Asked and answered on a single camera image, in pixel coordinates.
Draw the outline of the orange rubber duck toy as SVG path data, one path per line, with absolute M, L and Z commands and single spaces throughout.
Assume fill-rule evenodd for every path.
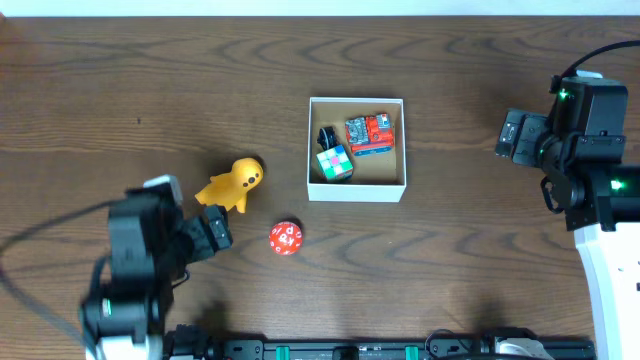
M 263 168 L 257 160 L 239 159 L 233 163 L 230 172 L 212 176 L 210 183 L 195 198 L 201 205 L 222 206 L 227 211 L 235 208 L 244 214 L 249 191 L 259 185 L 263 177 Z

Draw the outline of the red polyhedral die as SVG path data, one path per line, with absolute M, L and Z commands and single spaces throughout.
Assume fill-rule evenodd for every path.
M 269 234 L 269 245 L 278 255 L 288 256 L 298 252 L 303 245 L 301 228 L 290 221 L 275 224 Z

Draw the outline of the multicolour puzzle cube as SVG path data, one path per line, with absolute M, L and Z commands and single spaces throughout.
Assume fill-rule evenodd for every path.
M 346 180 L 353 175 L 354 166 L 343 145 L 318 153 L 316 162 L 328 182 Z

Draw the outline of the black round cap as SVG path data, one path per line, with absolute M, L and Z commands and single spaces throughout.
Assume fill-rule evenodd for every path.
M 322 127 L 319 130 L 317 143 L 324 151 L 335 148 L 338 145 L 335 130 L 333 126 Z

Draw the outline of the red grey toy truck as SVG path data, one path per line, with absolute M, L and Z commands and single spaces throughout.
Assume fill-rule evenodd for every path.
M 390 152 L 394 133 L 388 113 L 360 116 L 345 122 L 346 139 L 356 157 Z

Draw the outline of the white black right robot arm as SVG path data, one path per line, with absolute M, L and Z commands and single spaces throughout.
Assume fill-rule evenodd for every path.
M 639 356 L 639 168 L 626 165 L 628 91 L 579 71 L 555 80 L 549 114 L 508 111 L 497 155 L 542 170 L 547 208 L 563 214 L 586 274 L 597 355 Z

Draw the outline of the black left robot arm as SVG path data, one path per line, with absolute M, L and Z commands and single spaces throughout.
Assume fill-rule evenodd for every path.
M 109 206 L 108 233 L 111 254 L 96 262 L 80 306 L 87 356 L 160 359 L 187 266 L 232 246 L 227 211 L 213 205 L 187 218 L 170 184 L 135 188 Z

